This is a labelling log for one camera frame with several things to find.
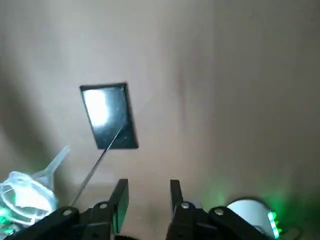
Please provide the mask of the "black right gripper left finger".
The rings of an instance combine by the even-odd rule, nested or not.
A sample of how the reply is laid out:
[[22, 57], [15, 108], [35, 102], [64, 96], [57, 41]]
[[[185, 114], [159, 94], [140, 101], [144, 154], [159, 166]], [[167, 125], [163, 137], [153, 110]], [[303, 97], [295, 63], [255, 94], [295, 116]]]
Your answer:
[[129, 205], [129, 181], [120, 179], [109, 200], [84, 212], [66, 206], [14, 234], [16, 240], [110, 240], [121, 232]]

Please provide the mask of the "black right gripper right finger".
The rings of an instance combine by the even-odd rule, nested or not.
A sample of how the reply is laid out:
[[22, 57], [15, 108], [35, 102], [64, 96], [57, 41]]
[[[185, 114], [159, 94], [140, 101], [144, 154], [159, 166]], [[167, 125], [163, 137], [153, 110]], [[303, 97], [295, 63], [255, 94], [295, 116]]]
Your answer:
[[264, 240], [265, 234], [225, 206], [209, 212], [185, 201], [180, 181], [170, 180], [172, 220], [167, 240]]

